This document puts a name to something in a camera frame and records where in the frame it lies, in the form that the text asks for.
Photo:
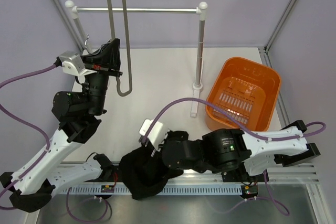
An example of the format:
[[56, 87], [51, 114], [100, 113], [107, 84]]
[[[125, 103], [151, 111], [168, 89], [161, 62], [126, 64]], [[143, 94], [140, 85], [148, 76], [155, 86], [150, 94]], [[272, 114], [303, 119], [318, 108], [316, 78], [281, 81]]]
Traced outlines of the black shorts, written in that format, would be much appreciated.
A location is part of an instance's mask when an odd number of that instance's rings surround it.
[[143, 200], [159, 194], [169, 179], [183, 175], [180, 169], [169, 169], [162, 155], [148, 142], [124, 155], [119, 171], [134, 200]]

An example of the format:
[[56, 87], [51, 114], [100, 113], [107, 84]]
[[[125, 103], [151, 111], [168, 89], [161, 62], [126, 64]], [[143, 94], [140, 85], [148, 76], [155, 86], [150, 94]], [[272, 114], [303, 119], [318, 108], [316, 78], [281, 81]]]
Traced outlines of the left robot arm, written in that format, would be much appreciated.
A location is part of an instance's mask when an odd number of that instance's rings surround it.
[[64, 73], [85, 80], [80, 92], [55, 94], [52, 113], [59, 125], [53, 136], [46, 138], [46, 145], [21, 169], [1, 175], [2, 186], [10, 191], [11, 209], [34, 212], [72, 185], [92, 179], [105, 182], [112, 177], [113, 166], [103, 154], [70, 172], [58, 172], [57, 166], [84, 145], [101, 123], [109, 78], [121, 75], [119, 49], [120, 40], [115, 38], [84, 56], [67, 51], [50, 66], [62, 67]]

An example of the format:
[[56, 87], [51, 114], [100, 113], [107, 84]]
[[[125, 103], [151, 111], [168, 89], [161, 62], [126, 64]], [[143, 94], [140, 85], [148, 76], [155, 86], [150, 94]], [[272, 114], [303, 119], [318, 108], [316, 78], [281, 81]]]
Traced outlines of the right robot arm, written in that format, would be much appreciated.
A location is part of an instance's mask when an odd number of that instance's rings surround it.
[[297, 120], [280, 131], [247, 132], [219, 129], [190, 141], [168, 136], [161, 157], [169, 169], [191, 169], [198, 173], [233, 172], [239, 181], [248, 181], [277, 164], [298, 165], [320, 155], [315, 143], [308, 143], [307, 127]]

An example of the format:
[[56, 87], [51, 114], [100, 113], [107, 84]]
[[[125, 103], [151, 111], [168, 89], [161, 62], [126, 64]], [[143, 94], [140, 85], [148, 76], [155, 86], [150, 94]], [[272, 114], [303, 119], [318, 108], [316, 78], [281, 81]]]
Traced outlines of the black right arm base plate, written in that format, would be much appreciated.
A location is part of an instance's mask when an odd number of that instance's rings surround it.
[[264, 182], [263, 173], [259, 175], [250, 175], [245, 170], [233, 170], [230, 172], [221, 172], [223, 182], [237, 182], [253, 184], [254, 182]]

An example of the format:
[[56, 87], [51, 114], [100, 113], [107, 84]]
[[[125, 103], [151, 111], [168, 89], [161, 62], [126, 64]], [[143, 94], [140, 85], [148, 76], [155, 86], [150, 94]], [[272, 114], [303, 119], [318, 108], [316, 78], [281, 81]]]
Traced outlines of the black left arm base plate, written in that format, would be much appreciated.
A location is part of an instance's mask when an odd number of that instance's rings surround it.
[[124, 178], [122, 176], [122, 172], [120, 166], [110, 166], [104, 168], [98, 178], [93, 180], [94, 182], [116, 182], [123, 183]]

